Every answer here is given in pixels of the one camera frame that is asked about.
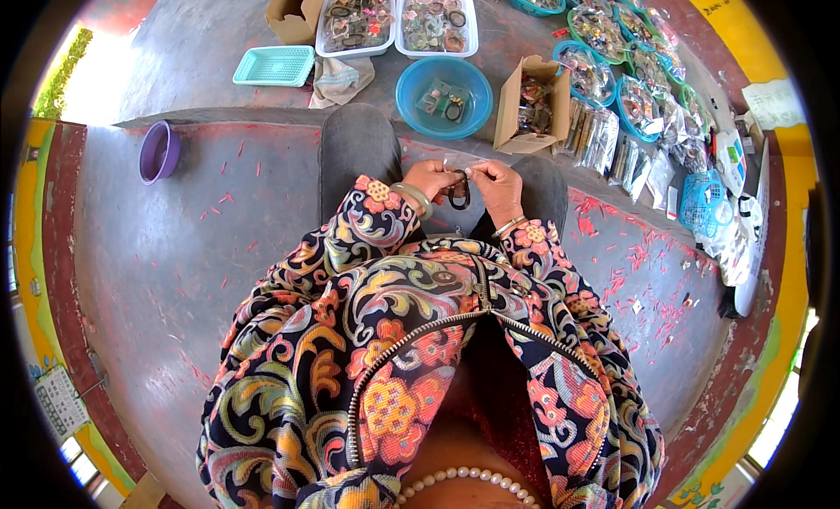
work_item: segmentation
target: window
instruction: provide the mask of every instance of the window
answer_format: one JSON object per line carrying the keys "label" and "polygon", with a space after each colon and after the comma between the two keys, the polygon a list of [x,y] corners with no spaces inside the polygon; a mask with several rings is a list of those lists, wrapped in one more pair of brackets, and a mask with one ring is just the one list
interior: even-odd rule
{"label": "window", "polygon": [[76,481],[79,482],[80,486],[85,487],[99,474],[96,465],[81,450],[79,442],[72,436],[61,445],[61,454],[64,456],[64,460],[70,464],[70,472],[76,476]]}
{"label": "window", "polygon": [[796,350],[791,373],[785,379],[781,394],[776,400],[769,417],[765,420],[758,438],[755,439],[752,447],[749,448],[749,452],[747,452],[752,461],[762,469],[767,467],[767,464],[772,460],[779,442],[782,441],[784,431],[791,423],[793,412],[799,404],[799,374],[802,366],[802,351],[805,348],[808,333],[811,332],[818,321],[820,321],[820,318],[816,316],[814,309],[808,309],[808,317],[805,319],[805,332],[802,334],[802,340]]}

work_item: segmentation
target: paper sign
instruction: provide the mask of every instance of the paper sign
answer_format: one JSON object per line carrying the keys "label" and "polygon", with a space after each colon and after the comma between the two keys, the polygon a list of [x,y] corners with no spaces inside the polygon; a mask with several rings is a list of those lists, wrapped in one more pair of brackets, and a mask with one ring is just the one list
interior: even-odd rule
{"label": "paper sign", "polygon": [[790,128],[805,122],[802,104],[790,79],[751,84],[741,92],[763,130]]}
{"label": "paper sign", "polygon": [[63,366],[51,369],[34,387],[41,410],[59,442],[64,442],[83,423],[91,420]]}

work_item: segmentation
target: woman's left hand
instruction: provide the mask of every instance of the woman's left hand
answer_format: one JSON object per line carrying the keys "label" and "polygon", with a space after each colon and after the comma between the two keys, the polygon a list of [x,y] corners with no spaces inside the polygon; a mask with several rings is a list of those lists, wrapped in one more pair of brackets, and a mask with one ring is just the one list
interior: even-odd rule
{"label": "woman's left hand", "polygon": [[[428,159],[414,163],[408,169],[408,173],[402,181],[419,188],[421,192],[426,194],[429,201],[434,202],[436,205],[442,205],[444,204],[444,195],[441,191],[464,179],[464,174],[444,171],[443,161]],[[417,212],[417,215],[423,215],[425,210],[418,200],[409,195],[402,196],[412,206],[412,209]]]}

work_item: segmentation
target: pearl necklace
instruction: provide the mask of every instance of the pearl necklace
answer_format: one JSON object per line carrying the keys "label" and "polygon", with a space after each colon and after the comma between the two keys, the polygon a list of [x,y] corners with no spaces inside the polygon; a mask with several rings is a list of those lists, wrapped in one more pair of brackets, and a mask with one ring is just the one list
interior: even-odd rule
{"label": "pearl necklace", "polygon": [[396,496],[396,503],[392,506],[392,509],[400,509],[400,506],[405,504],[409,498],[423,489],[431,487],[436,482],[450,480],[456,476],[461,478],[469,476],[470,478],[489,481],[493,485],[498,485],[502,489],[510,491],[511,494],[516,495],[519,500],[522,500],[523,504],[530,506],[531,509],[539,509],[539,504],[534,503],[534,497],[528,494],[528,490],[522,489],[522,486],[518,482],[513,481],[507,476],[502,476],[501,473],[492,473],[489,469],[482,471],[478,467],[473,467],[472,469],[469,467],[459,467],[457,469],[455,467],[449,467],[446,471],[426,474],[422,481],[416,481],[414,485],[406,487],[402,490],[402,494]]}

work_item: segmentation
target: hand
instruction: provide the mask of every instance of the hand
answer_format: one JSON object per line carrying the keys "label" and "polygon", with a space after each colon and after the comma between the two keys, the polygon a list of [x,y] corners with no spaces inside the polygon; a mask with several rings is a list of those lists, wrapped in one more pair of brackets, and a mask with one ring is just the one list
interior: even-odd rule
{"label": "hand", "polygon": [[522,212],[522,178],[501,161],[482,161],[467,169],[467,177],[478,187],[496,230]]}
{"label": "hand", "polygon": [[[464,180],[463,174],[444,171],[444,163],[441,160],[429,159],[418,161],[408,169],[408,173],[402,180],[404,183],[413,185],[426,194],[429,201],[436,205],[444,204],[444,195],[441,191]],[[423,205],[408,194],[400,194],[411,205],[412,209],[422,216],[425,212]]]}

